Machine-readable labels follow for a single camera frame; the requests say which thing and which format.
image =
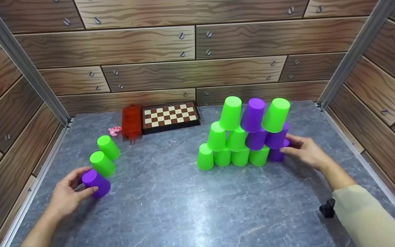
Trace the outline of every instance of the wooden wall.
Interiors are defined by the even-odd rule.
[[[328,112],[395,194],[395,9]]]
[[[227,91],[317,100],[376,2],[0,0],[0,15],[74,116]]]
[[[60,123],[0,47],[0,243]]]

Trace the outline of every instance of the left hand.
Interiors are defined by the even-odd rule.
[[[54,218],[61,220],[72,214],[83,199],[91,196],[98,187],[85,188],[82,191],[74,191],[81,183],[82,175],[92,167],[81,167],[73,170],[56,184],[46,212]]]

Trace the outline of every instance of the purple plastic cup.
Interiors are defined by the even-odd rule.
[[[240,120],[240,127],[248,133],[258,132],[262,129],[262,119],[265,114],[266,103],[260,98],[251,98],[246,105]]]
[[[284,122],[283,129],[279,133],[268,132],[265,139],[265,145],[272,150],[279,150],[283,147],[283,141],[286,138],[288,130],[289,124],[287,122]]]
[[[111,189],[111,183],[94,169],[82,175],[82,182],[85,184],[86,188],[98,187],[98,190],[92,195],[94,198],[104,197]]]
[[[265,145],[266,134],[268,133],[265,129],[260,127],[261,130],[255,133],[248,133],[246,136],[245,144],[251,150],[258,151]]]
[[[282,148],[288,146],[289,146],[289,140],[284,139]],[[281,153],[279,149],[276,150],[269,149],[268,161],[281,162],[283,160],[284,160],[284,153]]]

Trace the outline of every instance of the green plastic cup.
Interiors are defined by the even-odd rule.
[[[222,151],[214,152],[214,163],[220,167],[225,167],[231,162],[231,151],[224,148]]]
[[[214,166],[213,150],[208,147],[207,143],[199,146],[199,153],[196,160],[197,167],[201,170],[210,170]]]
[[[100,136],[97,139],[97,145],[100,151],[105,153],[105,155],[112,161],[118,158],[118,156],[120,155],[119,148],[112,140],[112,138],[107,134],[104,136]]]
[[[238,167],[244,167],[248,163],[249,149],[231,153],[231,162]]]
[[[242,100],[235,96],[227,97],[220,115],[220,126],[228,131],[238,128],[240,126],[241,111]]]
[[[269,147],[264,146],[262,149],[254,151],[251,150],[249,153],[249,162],[254,166],[261,167],[266,164],[266,159],[268,158]]]
[[[279,133],[289,112],[290,103],[284,98],[275,98],[263,117],[262,127],[271,133]]]
[[[246,140],[246,131],[244,131],[240,126],[233,131],[228,133],[228,139],[226,139],[226,147],[233,151],[239,152],[244,149],[247,149],[245,144]]]
[[[210,133],[208,134],[208,147],[215,152],[224,150],[226,147],[225,138],[226,132],[220,126],[220,122],[213,122],[210,127]]]
[[[102,151],[97,151],[91,154],[89,161],[94,170],[100,175],[107,178],[115,172],[115,164]]]

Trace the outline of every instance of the hand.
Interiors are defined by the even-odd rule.
[[[290,146],[282,148],[282,153],[299,158],[310,167],[322,172],[328,165],[334,164],[330,158],[320,147],[311,139],[301,136],[286,135],[286,139],[290,141]]]
[[[59,181],[53,191],[46,213],[61,220],[74,212],[83,199],[94,194],[98,187],[91,187],[78,192],[74,191],[81,184],[82,175],[89,170],[91,170],[91,167],[75,169]]]

